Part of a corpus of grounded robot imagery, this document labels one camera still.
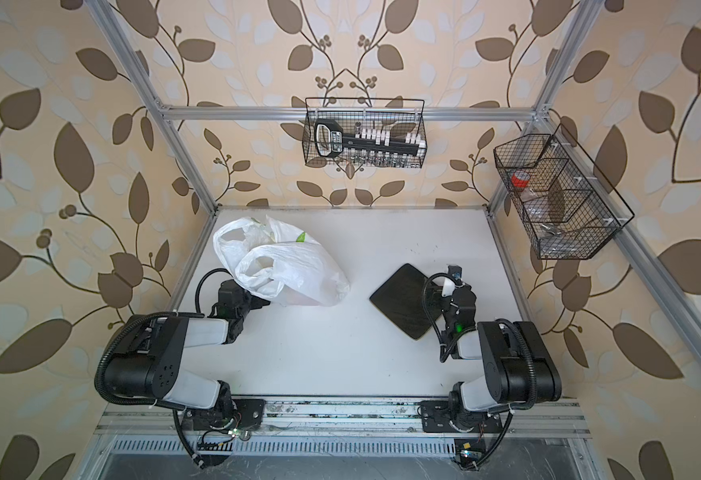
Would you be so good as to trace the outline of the white plastic bag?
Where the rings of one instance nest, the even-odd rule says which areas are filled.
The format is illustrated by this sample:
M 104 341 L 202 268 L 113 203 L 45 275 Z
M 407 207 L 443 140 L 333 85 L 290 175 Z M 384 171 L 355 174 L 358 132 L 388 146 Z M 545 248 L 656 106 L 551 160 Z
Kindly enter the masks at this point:
M 232 279 L 258 298 L 332 307 L 350 293 L 346 274 L 318 240 L 270 216 L 242 217 L 220 227 L 212 247 Z

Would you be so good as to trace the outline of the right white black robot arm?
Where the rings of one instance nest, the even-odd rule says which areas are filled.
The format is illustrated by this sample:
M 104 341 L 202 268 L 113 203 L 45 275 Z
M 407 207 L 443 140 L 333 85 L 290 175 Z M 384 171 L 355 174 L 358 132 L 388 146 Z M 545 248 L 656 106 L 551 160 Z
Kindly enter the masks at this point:
M 425 317 L 439 342 L 439 361 L 481 363 L 479 377 L 457 382 L 444 400 L 422 401 L 417 413 L 426 433 L 461 433 L 454 462 L 477 471 L 498 450 L 514 414 L 560 400 L 560 375 L 536 326 L 529 321 L 475 319 L 477 297 L 450 265 L 429 276 L 421 290 Z

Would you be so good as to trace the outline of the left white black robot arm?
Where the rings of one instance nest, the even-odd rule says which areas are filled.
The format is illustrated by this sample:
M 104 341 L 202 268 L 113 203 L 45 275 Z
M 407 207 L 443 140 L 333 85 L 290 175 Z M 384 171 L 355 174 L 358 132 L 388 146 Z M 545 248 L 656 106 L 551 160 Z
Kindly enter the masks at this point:
M 200 469 L 210 466 L 212 452 L 250 439 L 266 407 L 262 399 L 236 400 L 228 382 L 182 367 L 188 350 L 234 343 L 248 314 L 270 304 L 228 278 L 220 283 L 216 302 L 202 309 L 204 283 L 226 273 L 218 267 L 202 276 L 190 312 L 130 317 L 104 348 L 94 374 L 94 388 L 109 404 L 168 410 L 182 449 Z

